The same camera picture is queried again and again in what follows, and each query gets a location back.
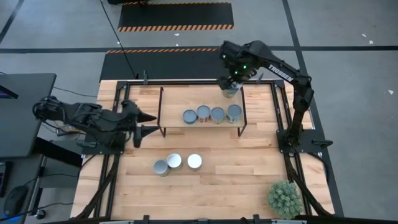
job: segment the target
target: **gray floor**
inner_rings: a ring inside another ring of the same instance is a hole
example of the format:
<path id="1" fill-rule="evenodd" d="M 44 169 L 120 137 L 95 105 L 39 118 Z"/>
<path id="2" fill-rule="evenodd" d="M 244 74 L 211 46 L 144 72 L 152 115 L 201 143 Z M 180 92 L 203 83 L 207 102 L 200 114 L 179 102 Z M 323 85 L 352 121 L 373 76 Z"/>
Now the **gray floor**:
<path id="1" fill-rule="evenodd" d="M 239 44 L 259 39 L 269 45 L 293 46 L 282 1 L 231 2 L 234 30 L 119 36 L 125 47 L 220 45 L 225 39 Z M 0 1 L 0 30 L 16 3 Z M 301 46 L 398 45 L 395 0 L 289 0 L 289 4 Z M 105 5 L 116 25 L 121 6 Z M 99 0 L 25 0 L 0 43 L 0 49 L 117 46 Z M 295 52 L 275 54 L 298 67 Z M 326 138 L 335 142 L 329 150 L 345 215 L 398 220 L 398 52 L 318 51 L 303 56 L 313 77 Z M 95 95 L 103 60 L 104 53 L 0 54 L 0 71 L 54 72 L 57 87 Z M 62 91 L 53 93 L 67 102 L 94 102 Z M 44 128 L 40 136 L 56 139 Z M 40 203 L 71 202 L 73 196 L 73 189 L 50 189 Z M 70 207 L 49 208 L 48 212 L 43 222 L 65 220 Z"/>

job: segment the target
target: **silver can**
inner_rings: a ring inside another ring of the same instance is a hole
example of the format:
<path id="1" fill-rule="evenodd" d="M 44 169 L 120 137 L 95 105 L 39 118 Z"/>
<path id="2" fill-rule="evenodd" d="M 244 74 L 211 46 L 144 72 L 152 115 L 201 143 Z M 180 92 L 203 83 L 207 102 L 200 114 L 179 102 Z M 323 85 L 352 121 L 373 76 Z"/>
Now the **silver can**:
<path id="1" fill-rule="evenodd" d="M 158 161 L 156 161 L 154 164 L 154 171 L 155 174 L 161 177 L 167 176 L 170 172 L 167 161 L 165 159 L 159 159 Z"/>
<path id="2" fill-rule="evenodd" d="M 223 122 L 225 117 L 224 110 L 222 108 L 216 107 L 211 110 L 211 121 L 215 124 L 220 124 Z"/>
<path id="3" fill-rule="evenodd" d="M 226 114 L 226 120 L 229 123 L 237 123 L 242 114 L 242 108 L 239 105 L 230 105 Z"/>
<path id="4" fill-rule="evenodd" d="M 227 98 L 232 98 L 241 89 L 241 87 L 242 84 L 233 82 L 230 88 L 223 90 L 223 96 Z"/>
<path id="5" fill-rule="evenodd" d="M 197 113 L 193 110 L 186 110 L 183 114 L 183 119 L 187 124 L 194 124 L 197 120 Z"/>
<path id="6" fill-rule="evenodd" d="M 199 122 L 207 122 L 210 118 L 210 108 L 208 106 L 202 105 L 198 107 L 197 110 L 198 121 Z"/>
<path id="7" fill-rule="evenodd" d="M 188 166 L 192 171 L 198 171 L 201 168 L 201 157 L 198 154 L 192 154 L 188 157 Z"/>
<path id="8" fill-rule="evenodd" d="M 179 170 L 182 168 L 182 158 L 177 153 L 170 154 L 167 157 L 167 165 L 171 170 Z"/>

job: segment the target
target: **potted plant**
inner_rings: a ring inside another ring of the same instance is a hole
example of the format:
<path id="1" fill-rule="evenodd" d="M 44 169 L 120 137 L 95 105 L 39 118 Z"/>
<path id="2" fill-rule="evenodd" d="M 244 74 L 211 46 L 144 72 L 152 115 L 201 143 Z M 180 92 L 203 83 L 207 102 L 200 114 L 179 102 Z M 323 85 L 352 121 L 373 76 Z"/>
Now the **potted plant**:
<path id="1" fill-rule="evenodd" d="M 296 185 L 287 180 L 274 183 L 269 189 L 268 202 L 280 218 L 290 220 L 303 211 Z"/>

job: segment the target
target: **wooden table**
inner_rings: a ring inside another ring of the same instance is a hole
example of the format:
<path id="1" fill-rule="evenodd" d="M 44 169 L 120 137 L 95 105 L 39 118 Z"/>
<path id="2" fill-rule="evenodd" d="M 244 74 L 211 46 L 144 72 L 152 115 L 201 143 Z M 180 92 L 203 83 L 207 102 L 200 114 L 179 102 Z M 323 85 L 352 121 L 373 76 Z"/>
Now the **wooden table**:
<path id="1" fill-rule="evenodd" d="M 116 84 L 117 80 L 101 82 L 98 103 L 104 108 L 112 108 Z M 160 87 L 134 86 L 129 99 L 142 111 L 157 116 Z M 286 91 L 292 108 L 293 88 L 287 83 Z M 271 88 L 245 85 L 244 94 L 248 125 L 240 138 L 231 128 L 167 128 L 166 138 L 160 131 L 152 133 L 139 149 L 129 141 L 120 158 L 112 220 L 142 220 L 143 215 L 150 215 L 151 220 L 239 219 L 253 214 L 277 218 L 267 203 L 267 192 L 274 182 L 287 177 L 275 134 Z M 280 91 L 278 98 L 283 108 Z M 281 112 L 287 127 L 285 113 Z M 303 125 L 306 129 L 312 127 L 308 113 Z M 190 154 L 201 155 L 201 169 L 192 172 L 184 166 L 167 177 L 156 176 L 154 162 L 174 152 L 184 160 Z M 71 217 L 79 214 L 96 192 L 102 161 L 103 156 L 98 155 L 81 171 Z M 301 161 L 307 187 L 333 213 L 322 163 L 307 154 L 301 154 Z"/>

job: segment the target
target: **hazard tape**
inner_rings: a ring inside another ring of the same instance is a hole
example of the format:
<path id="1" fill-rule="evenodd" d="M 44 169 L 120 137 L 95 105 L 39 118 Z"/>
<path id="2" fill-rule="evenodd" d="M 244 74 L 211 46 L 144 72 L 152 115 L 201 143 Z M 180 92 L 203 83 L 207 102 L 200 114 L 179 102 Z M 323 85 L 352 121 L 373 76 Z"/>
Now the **hazard tape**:
<path id="1" fill-rule="evenodd" d="M 228 30 L 233 29 L 231 24 L 216 25 L 179 25 L 179 26 L 139 26 L 119 27 L 119 32 L 169 31 L 169 30 Z"/>
<path id="2" fill-rule="evenodd" d="M 124 53 L 161 53 L 161 52 L 210 52 L 217 51 L 217 48 L 204 48 L 204 49 L 140 49 L 140 50 L 124 50 Z M 123 50 L 109 50 L 107 54 L 120 54 Z"/>
<path id="3" fill-rule="evenodd" d="M 126 2 L 123 3 L 123 6 L 127 6 L 127 5 L 135 5 L 135 4 L 139 4 L 139 2 Z M 231 4 L 230 2 L 148 2 L 148 5 L 165 5 L 165 4 Z"/>

